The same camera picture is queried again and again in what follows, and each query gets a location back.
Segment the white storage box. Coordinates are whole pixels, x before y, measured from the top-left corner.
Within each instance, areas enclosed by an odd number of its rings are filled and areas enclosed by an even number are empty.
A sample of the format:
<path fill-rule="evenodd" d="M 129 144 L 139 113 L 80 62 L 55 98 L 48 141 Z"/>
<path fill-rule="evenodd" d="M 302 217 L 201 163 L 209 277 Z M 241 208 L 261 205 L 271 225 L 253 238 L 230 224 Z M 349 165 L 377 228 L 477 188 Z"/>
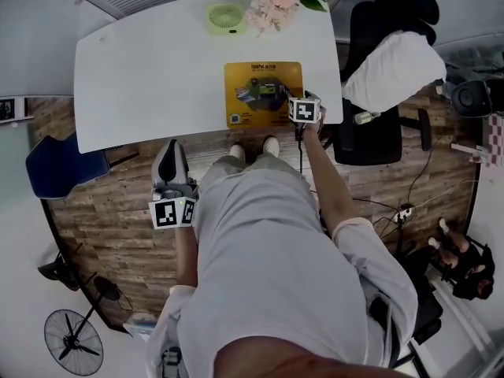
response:
<path fill-rule="evenodd" d="M 158 320 L 150 313 L 132 313 L 123 328 L 133 337 L 138 336 L 146 342 L 154 330 Z"/>

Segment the person's white shirt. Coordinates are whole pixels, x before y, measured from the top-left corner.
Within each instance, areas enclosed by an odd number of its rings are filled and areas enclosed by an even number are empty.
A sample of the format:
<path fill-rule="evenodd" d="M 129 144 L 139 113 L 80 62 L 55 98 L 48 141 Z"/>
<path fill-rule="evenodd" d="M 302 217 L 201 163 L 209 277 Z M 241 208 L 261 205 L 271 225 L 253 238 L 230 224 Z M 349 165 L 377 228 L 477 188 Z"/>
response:
<path fill-rule="evenodd" d="M 413 335 L 417 293 L 371 223 L 324 233 L 314 197 L 287 173 L 217 180 L 195 208 L 198 286 L 176 285 L 146 345 L 149 378 L 178 346 L 182 378 L 213 378 L 217 353 L 282 339 L 351 364 L 388 366 Z"/>

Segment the pink checkered box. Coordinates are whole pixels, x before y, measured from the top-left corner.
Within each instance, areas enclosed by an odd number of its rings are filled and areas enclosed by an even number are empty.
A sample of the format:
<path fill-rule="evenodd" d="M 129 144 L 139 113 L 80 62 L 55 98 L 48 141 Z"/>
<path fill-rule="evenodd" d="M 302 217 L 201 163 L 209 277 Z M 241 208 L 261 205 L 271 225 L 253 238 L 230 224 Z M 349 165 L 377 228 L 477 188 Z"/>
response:
<path fill-rule="evenodd" d="M 483 121 L 483 147 L 487 168 L 504 166 L 504 117 L 497 113 Z"/>

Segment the yellow mouse pad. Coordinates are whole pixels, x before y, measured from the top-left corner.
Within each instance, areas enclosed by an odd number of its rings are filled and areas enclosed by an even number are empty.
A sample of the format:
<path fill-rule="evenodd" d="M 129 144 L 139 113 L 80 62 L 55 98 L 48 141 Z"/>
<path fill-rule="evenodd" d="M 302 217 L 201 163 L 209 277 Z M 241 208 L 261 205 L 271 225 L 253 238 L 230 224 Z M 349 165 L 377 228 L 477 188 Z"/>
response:
<path fill-rule="evenodd" d="M 224 92 L 228 128 L 283 127 L 290 123 L 287 95 L 303 92 L 302 66 L 294 61 L 227 63 Z"/>

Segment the grey waste bin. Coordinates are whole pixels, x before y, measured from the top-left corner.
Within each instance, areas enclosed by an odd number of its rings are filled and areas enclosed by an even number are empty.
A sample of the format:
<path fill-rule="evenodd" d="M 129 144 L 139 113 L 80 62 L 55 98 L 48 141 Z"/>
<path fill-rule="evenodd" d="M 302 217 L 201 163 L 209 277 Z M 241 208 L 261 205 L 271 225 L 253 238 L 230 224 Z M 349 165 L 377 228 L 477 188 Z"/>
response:
<path fill-rule="evenodd" d="M 492 113 L 491 89 L 482 80 L 460 83 L 452 91 L 450 100 L 460 117 L 482 118 Z"/>

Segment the black folding chair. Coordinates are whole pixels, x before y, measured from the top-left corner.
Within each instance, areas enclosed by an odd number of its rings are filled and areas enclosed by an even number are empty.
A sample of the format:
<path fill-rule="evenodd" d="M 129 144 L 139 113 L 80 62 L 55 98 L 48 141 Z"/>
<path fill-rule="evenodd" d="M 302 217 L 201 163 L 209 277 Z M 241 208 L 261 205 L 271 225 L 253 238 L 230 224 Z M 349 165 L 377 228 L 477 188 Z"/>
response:
<path fill-rule="evenodd" d="M 48 280 L 61 282 L 70 291 L 78 291 L 80 289 L 80 283 L 77 281 L 75 273 L 69 264 L 65 261 L 61 251 L 57 253 L 54 261 L 41 265 L 37 269 L 42 276 Z"/>

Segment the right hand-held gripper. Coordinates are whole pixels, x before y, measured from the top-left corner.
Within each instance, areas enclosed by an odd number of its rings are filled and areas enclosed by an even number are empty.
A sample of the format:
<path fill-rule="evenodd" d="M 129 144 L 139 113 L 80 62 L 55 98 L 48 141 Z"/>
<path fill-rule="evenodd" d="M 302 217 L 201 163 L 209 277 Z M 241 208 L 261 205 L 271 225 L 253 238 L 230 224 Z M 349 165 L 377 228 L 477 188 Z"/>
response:
<path fill-rule="evenodd" d="M 316 124 L 322 118 L 321 100 L 315 94 L 305 91 L 305 96 L 296 98 L 287 90 L 287 111 L 294 123 Z"/>

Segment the person's right forearm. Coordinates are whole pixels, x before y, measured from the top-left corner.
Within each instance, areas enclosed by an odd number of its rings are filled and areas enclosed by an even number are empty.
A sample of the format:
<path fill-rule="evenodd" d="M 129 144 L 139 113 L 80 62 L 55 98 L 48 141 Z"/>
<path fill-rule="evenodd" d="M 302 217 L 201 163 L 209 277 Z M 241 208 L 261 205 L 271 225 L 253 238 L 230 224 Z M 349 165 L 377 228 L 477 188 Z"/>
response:
<path fill-rule="evenodd" d="M 319 140 L 318 130 L 318 124 L 308 124 L 302 133 L 302 140 L 322 216 L 328 231 L 333 233 L 342 222 L 355 218 L 358 213 L 345 182 Z"/>

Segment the green desk fan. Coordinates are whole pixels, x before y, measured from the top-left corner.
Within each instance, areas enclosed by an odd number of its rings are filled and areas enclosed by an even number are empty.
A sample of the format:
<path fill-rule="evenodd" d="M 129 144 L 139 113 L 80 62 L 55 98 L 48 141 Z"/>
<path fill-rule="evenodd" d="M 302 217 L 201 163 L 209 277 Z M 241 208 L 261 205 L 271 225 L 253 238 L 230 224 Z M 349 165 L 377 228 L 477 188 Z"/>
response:
<path fill-rule="evenodd" d="M 210 35 L 241 35 L 246 32 L 245 8 L 241 3 L 216 3 L 206 7 L 206 30 Z"/>

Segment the white cloth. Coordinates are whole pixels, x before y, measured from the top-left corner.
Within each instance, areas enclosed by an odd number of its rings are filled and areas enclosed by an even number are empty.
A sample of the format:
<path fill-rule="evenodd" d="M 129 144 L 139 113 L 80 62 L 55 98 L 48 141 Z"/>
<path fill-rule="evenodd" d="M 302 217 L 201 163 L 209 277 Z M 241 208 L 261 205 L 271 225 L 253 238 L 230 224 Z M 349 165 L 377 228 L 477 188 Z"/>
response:
<path fill-rule="evenodd" d="M 383 113 L 446 76 L 443 59 L 424 35 L 397 31 L 343 81 L 342 97 L 365 111 Z"/>

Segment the white low shelf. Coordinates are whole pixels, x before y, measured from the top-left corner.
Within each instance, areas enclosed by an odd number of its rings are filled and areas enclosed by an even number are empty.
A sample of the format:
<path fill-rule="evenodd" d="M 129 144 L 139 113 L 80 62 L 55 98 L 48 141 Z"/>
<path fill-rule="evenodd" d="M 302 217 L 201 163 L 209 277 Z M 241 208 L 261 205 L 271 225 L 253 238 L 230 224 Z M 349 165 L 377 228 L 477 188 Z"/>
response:
<path fill-rule="evenodd" d="M 458 143 L 451 143 L 450 148 L 468 154 L 469 160 L 471 162 L 479 164 L 486 163 L 489 155 L 488 149 L 479 145 L 476 145 L 475 147 L 470 147 Z"/>

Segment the person's left forearm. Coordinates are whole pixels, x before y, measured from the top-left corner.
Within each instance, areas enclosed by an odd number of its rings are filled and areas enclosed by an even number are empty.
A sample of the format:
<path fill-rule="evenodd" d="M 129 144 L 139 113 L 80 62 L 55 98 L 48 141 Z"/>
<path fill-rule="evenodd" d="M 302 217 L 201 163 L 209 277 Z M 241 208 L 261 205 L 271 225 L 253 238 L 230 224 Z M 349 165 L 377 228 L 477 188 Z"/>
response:
<path fill-rule="evenodd" d="M 189 287 L 198 286 L 198 241 L 192 227 L 175 229 L 176 282 Z"/>

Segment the black floor fan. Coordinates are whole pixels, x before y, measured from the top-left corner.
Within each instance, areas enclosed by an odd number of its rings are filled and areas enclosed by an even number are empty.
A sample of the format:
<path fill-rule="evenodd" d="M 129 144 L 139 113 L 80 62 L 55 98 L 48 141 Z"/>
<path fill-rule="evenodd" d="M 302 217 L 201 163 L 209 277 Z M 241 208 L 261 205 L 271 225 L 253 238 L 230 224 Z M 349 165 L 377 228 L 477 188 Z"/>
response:
<path fill-rule="evenodd" d="M 95 374 L 104 359 L 102 341 L 90 322 L 103 299 L 118 302 L 117 286 L 103 277 L 94 279 L 98 298 L 86 315 L 70 309 L 53 311 L 44 324 L 44 340 L 52 358 L 67 372 L 79 377 Z"/>

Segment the black office chair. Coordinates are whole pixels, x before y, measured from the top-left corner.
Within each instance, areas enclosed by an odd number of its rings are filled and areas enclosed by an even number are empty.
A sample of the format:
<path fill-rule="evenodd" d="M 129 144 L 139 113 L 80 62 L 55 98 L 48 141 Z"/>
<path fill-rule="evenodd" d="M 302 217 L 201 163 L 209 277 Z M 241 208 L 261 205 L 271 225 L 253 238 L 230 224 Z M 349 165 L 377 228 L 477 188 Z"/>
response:
<path fill-rule="evenodd" d="M 346 64 L 340 73 L 343 81 L 358 69 L 367 56 L 394 32 L 424 35 L 433 47 L 439 22 L 436 0 L 375 0 L 360 2 L 350 16 L 350 45 Z M 415 118 L 402 117 L 398 105 L 381 113 L 373 121 L 356 125 L 354 114 L 365 110 L 343 99 L 343 122 L 332 129 L 329 140 L 335 160 L 344 165 L 388 165 L 402 157 L 402 128 L 420 132 L 421 148 L 432 148 L 432 130 L 426 109 Z"/>

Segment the white desk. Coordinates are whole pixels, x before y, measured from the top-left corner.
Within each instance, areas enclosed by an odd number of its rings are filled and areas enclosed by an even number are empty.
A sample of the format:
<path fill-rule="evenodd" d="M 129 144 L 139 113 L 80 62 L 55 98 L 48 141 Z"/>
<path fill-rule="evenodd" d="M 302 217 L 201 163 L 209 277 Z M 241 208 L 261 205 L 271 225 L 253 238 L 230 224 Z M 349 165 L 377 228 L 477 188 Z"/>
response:
<path fill-rule="evenodd" d="M 329 124 L 343 120 L 329 13 L 297 10 L 283 31 L 211 35 L 206 7 L 251 0 L 177 0 L 115 21 L 76 46 L 74 113 L 81 152 L 226 129 L 224 67 L 297 61 Z"/>

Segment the person's light trousers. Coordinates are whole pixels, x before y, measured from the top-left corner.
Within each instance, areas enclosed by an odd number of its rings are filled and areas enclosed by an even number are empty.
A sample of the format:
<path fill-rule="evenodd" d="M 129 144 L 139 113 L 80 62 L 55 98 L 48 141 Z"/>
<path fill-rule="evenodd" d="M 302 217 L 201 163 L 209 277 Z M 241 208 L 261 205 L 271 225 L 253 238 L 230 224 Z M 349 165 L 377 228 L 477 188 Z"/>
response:
<path fill-rule="evenodd" d="M 263 153 L 257 157 L 256 161 L 252 165 L 247 165 L 243 159 L 238 159 L 232 155 L 226 155 L 219 158 L 206 171 L 201 183 L 199 184 L 198 191 L 200 194 L 203 193 L 211 185 L 211 183 L 227 176 L 265 169 L 287 173 L 301 180 L 302 184 L 309 188 L 309 184 L 299 171 L 295 170 L 284 160 L 275 157 L 273 154 Z"/>

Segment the person's right shoe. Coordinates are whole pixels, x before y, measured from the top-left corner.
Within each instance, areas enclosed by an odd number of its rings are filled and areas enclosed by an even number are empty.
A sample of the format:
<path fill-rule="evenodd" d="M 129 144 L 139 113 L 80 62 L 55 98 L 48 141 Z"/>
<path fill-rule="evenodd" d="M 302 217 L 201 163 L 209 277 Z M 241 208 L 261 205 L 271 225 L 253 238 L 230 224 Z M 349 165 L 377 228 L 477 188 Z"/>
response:
<path fill-rule="evenodd" d="M 262 151 L 264 154 L 271 154 L 273 157 L 277 158 L 280 154 L 280 142 L 275 136 L 268 136 L 262 146 Z"/>

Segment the white power strip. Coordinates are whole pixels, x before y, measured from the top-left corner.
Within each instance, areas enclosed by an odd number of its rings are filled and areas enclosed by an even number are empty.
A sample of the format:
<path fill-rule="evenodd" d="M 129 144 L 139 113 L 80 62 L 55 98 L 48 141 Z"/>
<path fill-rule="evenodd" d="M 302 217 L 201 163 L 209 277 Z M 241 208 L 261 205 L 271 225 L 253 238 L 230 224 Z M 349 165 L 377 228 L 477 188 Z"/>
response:
<path fill-rule="evenodd" d="M 400 205 L 392 220 L 396 224 L 405 224 L 414 215 L 415 206 L 409 203 Z"/>

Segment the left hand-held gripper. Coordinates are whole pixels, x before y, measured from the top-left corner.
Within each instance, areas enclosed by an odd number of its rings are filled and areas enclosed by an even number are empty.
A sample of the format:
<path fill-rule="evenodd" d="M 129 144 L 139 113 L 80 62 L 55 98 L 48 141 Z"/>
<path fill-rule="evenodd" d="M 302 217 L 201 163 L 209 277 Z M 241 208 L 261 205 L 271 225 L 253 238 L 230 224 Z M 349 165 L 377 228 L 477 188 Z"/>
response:
<path fill-rule="evenodd" d="M 149 210 L 154 229 L 192 226 L 198 190 L 188 172 L 183 146 L 178 140 L 170 139 L 157 154 L 151 168 L 154 185 Z"/>

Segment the grey belt device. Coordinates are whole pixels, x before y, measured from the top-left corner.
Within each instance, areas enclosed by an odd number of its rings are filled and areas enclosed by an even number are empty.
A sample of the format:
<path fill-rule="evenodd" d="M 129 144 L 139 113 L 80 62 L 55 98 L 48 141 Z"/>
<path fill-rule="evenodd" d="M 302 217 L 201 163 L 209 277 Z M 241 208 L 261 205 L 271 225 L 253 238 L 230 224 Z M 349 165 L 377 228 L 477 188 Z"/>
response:
<path fill-rule="evenodd" d="M 161 353 L 161 378 L 181 378 L 182 353 L 178 346 L 169 346 Z"/>

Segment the blue chair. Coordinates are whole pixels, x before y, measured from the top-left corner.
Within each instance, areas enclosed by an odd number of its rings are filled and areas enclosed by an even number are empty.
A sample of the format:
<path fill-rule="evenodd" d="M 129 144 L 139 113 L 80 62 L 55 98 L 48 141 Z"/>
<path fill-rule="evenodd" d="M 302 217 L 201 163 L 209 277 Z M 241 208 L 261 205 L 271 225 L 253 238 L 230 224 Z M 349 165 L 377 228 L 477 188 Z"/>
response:
<path fill-rule="evenodd" d="M 133 153 L 110 162 L 104 150 L 82 154 L 76 133 L 64 140 L 43 137 L 26 158 L 26 169 L 36 197 L 59 200 L 72 189 L 109 173 L 110 169 L 139 156 Z"/>

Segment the black swivel chair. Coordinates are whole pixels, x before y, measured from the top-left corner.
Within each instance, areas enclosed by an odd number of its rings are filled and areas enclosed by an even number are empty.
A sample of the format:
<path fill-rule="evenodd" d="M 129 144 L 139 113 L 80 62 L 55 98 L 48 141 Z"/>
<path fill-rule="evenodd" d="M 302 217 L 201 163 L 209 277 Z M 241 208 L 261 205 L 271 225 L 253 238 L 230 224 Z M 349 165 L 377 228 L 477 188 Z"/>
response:
<path fill-rule="evenodd" d="M 424 246 L 414 250 L 404 251 L 398 256 L 398 261 L 405 269 L 417 293 L 418 310 L 417 319 L 413 330 L 413 339 L 418 345 L 428 341 L 442 327 L 441 316 L 443 307 L 434 296 L 433 287 L 430 284 L 426 272 L 434 248 Z"/>

